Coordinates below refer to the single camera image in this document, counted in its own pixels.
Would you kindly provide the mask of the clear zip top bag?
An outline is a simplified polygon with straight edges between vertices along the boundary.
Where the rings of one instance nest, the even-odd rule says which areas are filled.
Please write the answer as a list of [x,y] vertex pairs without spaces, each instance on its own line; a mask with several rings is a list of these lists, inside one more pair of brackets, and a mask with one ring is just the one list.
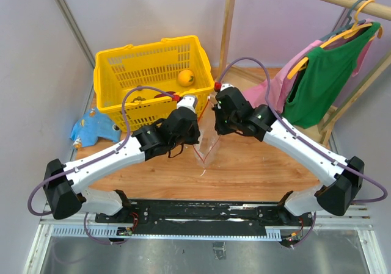
[[200,131],[199,143],[193,146],[197,164],[206,170],[215,160],[219,149],[220,135],[215,130],[215,113],[212,110],[214,102],[208,99],[207,104],[198,119]]

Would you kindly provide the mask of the bunch of brown longans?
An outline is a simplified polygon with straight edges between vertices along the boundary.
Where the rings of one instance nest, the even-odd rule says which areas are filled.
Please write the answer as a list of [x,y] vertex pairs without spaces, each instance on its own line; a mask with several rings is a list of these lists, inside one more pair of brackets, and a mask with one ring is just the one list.
[[137,96],[137,97],[135,97],[135,98],[132,100],[132,103],[141,104],[141,103],[143,103],[144,101],[146,101],[145,98],[143,98],[143,97],[141,97],[141,96]]

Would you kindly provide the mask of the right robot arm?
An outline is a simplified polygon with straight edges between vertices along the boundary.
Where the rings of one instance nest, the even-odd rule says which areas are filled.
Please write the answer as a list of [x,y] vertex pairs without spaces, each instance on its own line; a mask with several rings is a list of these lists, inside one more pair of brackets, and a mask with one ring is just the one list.
[[291,225],[300,215],[319,210],[336,216],[345,214],[362,187],[362,178],[357,175],[364,170],[361,159],[346,159],[329,151],[286,119],[278,120],[267,105],[253,108],[231,84],[223,84],[215,99],[215,130],[219,135],[236,133],[274,146],[319,180],[316,186],[284,195],[276,211],[279,222]]

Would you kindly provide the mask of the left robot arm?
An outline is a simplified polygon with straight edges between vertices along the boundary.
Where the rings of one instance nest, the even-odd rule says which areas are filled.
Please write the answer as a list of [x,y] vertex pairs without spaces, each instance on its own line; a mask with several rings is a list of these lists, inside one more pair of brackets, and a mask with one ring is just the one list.
[[170,156],[178,146],[196,144],[199,136],[194,108],[181,106],[166,119],[134,131],[118,145],[66,164],[59,159],[50,161],[43,189],[53,217],[62,220],[87,211],[110,215],[119,223],[127,221],[131,208],[122,191],[90,190],[89,186],[122,168],[154,157]]

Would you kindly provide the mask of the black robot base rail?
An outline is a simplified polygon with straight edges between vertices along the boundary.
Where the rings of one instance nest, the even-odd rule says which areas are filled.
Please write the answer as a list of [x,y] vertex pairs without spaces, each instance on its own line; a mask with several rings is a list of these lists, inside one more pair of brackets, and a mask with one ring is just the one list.
[[267,227],[287,229],[273,239],[289,247],[298,243],[313,214],[294,216],[276,202],[128,200],[114,215],[96,214],[97,223],[117,223],[117,239],[134,234],[152,238],[269,238]]

